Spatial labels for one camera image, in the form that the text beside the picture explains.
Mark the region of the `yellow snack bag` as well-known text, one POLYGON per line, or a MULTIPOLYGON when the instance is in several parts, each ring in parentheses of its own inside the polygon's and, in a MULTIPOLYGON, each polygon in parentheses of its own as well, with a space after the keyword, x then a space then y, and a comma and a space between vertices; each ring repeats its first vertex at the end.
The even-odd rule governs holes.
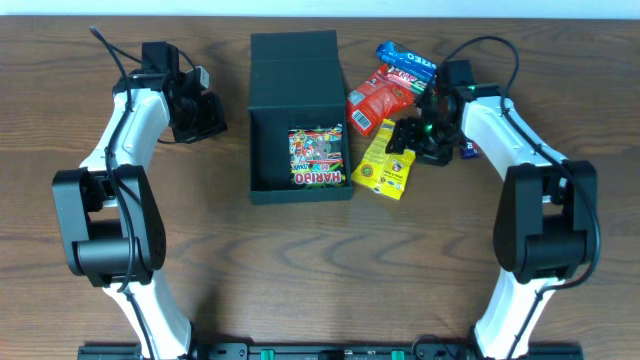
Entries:
POLYGON ((409 149, 401 154, 386 153, 386 146, 394 127, 395 123, 392 120, 383 120, 351 178, 354 183, 365 186, 377 194, 399 200, 404 193, 410 167, 416 155, 409 149))

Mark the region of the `red KitKat bar wrapper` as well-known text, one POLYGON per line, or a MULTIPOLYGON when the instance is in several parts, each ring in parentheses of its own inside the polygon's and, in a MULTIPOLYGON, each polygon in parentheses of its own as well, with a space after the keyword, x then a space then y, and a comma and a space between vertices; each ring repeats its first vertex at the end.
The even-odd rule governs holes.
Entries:
POLYGON ((387 66, 386 78, 415 95, 422 94, 427 88, 426 82, 392 65, 387 66))

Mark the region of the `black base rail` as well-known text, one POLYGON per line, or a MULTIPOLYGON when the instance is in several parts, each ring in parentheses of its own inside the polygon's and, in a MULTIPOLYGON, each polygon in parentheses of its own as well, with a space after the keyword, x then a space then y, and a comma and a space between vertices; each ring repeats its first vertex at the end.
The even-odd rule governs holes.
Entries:
MULTIPOLYGON (((81 346, 78 360, 133 360, 143 358, 141 346, 94 345, 81 346)), ((245 343, 218 343, 200 345, 189 354, 176 359, 209 360, 445 360, 482 358, 470 345, 420 343, 411 346, 356 346, 356 345, 247 345, 245 343)), ((531 360, 582 360, 584 354, 574 345, 530 346, 531 360)))

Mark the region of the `red snack bag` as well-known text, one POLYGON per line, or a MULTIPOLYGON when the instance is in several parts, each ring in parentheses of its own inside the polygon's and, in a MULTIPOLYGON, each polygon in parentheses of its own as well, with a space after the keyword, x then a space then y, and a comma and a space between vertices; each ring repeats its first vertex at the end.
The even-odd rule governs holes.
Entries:
POLYGON ((386 78, 388 64, 379 67, 347 95, 347 120, 363 136, 387 117, 414 103, 415 94, 386 78))

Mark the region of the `Haribo gummy candy bag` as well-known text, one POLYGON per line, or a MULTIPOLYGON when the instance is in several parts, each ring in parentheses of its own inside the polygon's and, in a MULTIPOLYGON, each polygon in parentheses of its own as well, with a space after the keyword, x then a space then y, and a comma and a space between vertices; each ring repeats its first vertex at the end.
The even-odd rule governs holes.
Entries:
POLYGON ((294 128, 288 131, 290 185, 313 190, 343 187, 343 127, 294 128))

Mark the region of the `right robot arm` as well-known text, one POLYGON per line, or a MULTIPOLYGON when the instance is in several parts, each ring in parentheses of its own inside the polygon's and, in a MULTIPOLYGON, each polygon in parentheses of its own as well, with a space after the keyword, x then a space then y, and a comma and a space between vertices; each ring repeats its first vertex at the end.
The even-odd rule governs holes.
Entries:
POLYGON ((531 344, 552 295, 584 282, 600 250, 597 173, 548 147, 497 84, 475 82, 466 60, 447 60, 419 98, 418 118, 397 121, 386 151, 447 165, 456 146, 473 142, 503 181, 492 243, 500 273, 482 317, 463 344, 416 343, 418 358, 580 359, 571 344, 531 344))

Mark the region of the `blue Milka bar wrapper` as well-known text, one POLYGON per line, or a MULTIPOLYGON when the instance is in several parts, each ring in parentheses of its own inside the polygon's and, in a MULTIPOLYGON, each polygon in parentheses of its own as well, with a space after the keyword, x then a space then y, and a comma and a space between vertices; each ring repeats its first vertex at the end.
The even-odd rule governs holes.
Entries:
POLYGON ((466 140, 462 142, 459 149, 460 149, 460 156, 464 160, 480 157, 480 151, 477 145, 471 140, 466 140))

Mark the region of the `black cardboard gift box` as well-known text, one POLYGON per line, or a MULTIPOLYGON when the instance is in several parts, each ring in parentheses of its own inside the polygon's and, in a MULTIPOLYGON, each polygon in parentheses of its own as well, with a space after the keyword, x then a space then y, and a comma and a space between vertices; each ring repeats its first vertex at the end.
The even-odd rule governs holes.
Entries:
POLYGON ((251 35, 250 200, 255 205, 349 200, 353 195, 344 73, 334 30, 251 35), (293 181, 289 132, 340 125, 341 186, 293 181))

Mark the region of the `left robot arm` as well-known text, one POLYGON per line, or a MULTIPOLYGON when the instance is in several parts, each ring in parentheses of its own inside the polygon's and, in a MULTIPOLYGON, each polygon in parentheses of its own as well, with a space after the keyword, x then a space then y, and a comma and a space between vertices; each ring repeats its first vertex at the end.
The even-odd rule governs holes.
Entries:
POLYGON ((139 338, 127 350, 83 350, 82 357, 188 359, 191 321, 162 270, 167 236, 148 180, 165 131, 190 144, 226 131, 219 97, 201 66, 167 42, 145 42, 139 68, 113 87, 114 110, 98 144, 78 168, 52 180, 70 271, 88 279, 123 311, 139 338))

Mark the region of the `blue Oreo cookie pack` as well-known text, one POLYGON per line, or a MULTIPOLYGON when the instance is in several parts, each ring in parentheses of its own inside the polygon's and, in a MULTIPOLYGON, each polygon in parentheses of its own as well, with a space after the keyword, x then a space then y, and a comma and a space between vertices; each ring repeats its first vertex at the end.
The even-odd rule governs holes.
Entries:
POLYGON ((376 49, 376 55, 382 62, 413 75, 419 80, 429 82, 436 75, 437 65, 435 63, 392 41, 380 44, 376 49))

